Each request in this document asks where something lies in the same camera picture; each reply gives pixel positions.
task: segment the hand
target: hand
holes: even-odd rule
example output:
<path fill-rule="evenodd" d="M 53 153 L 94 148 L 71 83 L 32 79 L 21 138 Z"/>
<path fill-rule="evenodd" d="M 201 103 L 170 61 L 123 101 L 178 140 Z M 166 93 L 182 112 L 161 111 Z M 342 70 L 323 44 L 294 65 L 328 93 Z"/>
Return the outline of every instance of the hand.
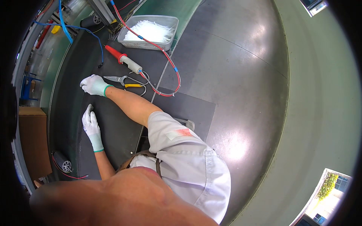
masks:
<path fill-rule="evenodd" d="M 83 129 L 92 143 L 93 151 L 101 152 L 104 150 L 101 139 L 101 130 L 98 126 L 96 114 L 91 110 L 93 110 L 93 106 L 89 104 L 82 117 Z"/>
<path fill-rule="evenodd" d="M 89 93 L 90 95 L 99 95 L 103 97 L 106 96 L 105 91 L 109 86 L 113 85 L 105 83 L 103 78 L 96 74 L 92 74 L 80 82 L 80 87 L 82 87 L 84 92 Z"/>

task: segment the yellow scissors handle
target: yellow scissors handle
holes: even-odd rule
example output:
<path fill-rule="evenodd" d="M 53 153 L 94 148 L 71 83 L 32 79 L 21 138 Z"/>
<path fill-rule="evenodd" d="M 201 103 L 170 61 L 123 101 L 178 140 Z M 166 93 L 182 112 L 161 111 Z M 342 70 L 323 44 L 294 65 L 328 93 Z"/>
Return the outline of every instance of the yellow scissors handle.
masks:
<path fill-rule="evenodd" d="M 125 84 L 125 88 L 127 87 L 142 87 L 140 84 Z"/>

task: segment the scissors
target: scissors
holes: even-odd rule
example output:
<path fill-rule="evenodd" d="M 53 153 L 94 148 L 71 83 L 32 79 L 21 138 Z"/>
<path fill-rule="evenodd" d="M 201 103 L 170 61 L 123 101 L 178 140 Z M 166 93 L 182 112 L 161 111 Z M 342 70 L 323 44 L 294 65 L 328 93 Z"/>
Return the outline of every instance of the scissors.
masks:
<path fill-rule="evenodd" d="M 122 76 L 122 77 L 118 77 L 118 76 L 104 76 L 104 78 L 106 78 L 106 79 L 108 79 L 108 80 L 111 80 L 111 81 L 114 81 L 114 82 L 119 82 L 122 86 L 124 86 L 125 88 L 127 88 L 127 87 L 144 87 L 144 91 L 143 91 L 143 93 L 140 95 L 140 96 L 143 96 L 145 93 L 146 93 L 146 91 L 147 91 L 147 88 L 146 88 L 146 84 L 143 84 L 142 82 L 139 82 L 139 81 L 137 81 L 137 80 L 135 80 L 134 78 L 131 78 L 131 77 L 128 77 L 127 75 L 125 75 L 125 76 Z M 138 82 L 139 84 L 125 84 L 124 83 L 124 80 L 126 79 L 126 78 L 129 78 L 129 79 L 131 79 L 131 80 L 133 80 L 133 81 L 135 81 L 135 82 Z"/>

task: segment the yellow object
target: yellow object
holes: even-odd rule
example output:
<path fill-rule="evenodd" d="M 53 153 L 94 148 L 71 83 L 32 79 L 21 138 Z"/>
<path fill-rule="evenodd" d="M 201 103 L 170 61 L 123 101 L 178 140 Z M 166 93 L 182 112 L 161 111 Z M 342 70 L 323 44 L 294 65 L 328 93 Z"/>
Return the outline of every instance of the yellow object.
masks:
<path fill-rule="evenodd" d="M 127 87 L 142 87 L 140 84 L 125 84 L 125 88 Z"/>
<path fill-rule="evenodd" d="M 57 32 L 59 31 L 59 29 L 60 29 L 60 26 L 56 25 L 56 26 L 53 27 L 53 29 L 51 30 L 51 32 L 52 32 L 53 34 L 55 34 L 55 33 L 57 33 Z"/>

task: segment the gray plastic tray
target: gray plastic tray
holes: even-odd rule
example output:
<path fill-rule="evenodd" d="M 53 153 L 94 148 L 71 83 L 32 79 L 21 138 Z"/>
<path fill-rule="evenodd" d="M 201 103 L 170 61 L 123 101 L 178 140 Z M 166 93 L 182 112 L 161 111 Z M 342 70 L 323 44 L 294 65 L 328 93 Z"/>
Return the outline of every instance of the gray plastic tray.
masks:
<path fill-rule="evenodd" d="M 163 48 L 165 51 L 169 50 L 171 48 L 171 44 L 173 42 L 173 39 L 175 38 L 177 26 L 178 26 L 178 19 L 177 17 L 171 17 L 171 16 L 161 16 L 161 15 L 139 15 L 139 16 L 132 16 L 128 19 L 126 22 L 126 25 L 128 27 L 132 27 L 136 25 L 139 21 L 142 20 L 148 20 L 150 22 L 155 22 L 157 24 L 163 25 L 163 26 L 170 26 L 175 27 L 175 33 L 173 34 L 172 38 L 168 42 L 155 42 L 158 46 Z M 118 35 L 117 41 L 120 42 L 122 45 L 124 45 L 127 48 L 137 48 L 137 49 L 146 49 L 146 50 L 160 50 L 156 46 L 149 44 L 145 41 L 124 41 L 125 35 L 127 34 L 128 29 L 126 27 L 123 27 Z"/>

